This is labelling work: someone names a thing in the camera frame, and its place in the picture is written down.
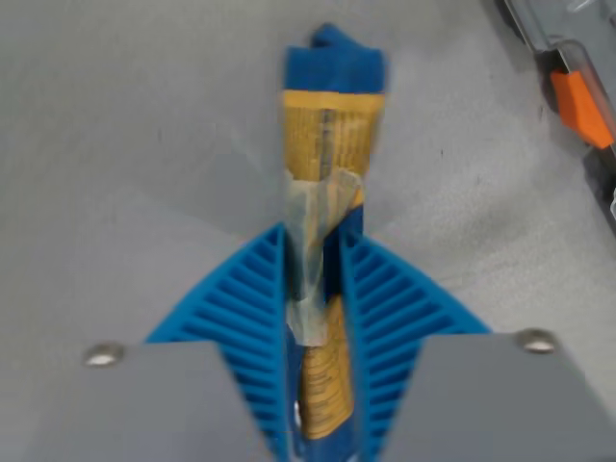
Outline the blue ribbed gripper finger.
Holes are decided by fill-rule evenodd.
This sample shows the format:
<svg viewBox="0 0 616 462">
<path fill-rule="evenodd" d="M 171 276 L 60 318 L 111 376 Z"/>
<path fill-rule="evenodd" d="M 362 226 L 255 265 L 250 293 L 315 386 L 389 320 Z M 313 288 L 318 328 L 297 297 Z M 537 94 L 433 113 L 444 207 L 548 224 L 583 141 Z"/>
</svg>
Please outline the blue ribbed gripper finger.
<svg viewBox="0 0 616 462">
<path fill-rule="evenodd" d="M 276 224 L 196 284 L 146 338 L 215 343 L 276 458 L 290 448 L 284 271 L 285 230 Z"/>
<path fill-rule="evenodd" d="M 358 452 L 375 458 L 385 446 L 424 340 L 485 334 L 489 328 L 422 271 L 359 233 L 341 237 L 340 257 Z"/>
</svg>

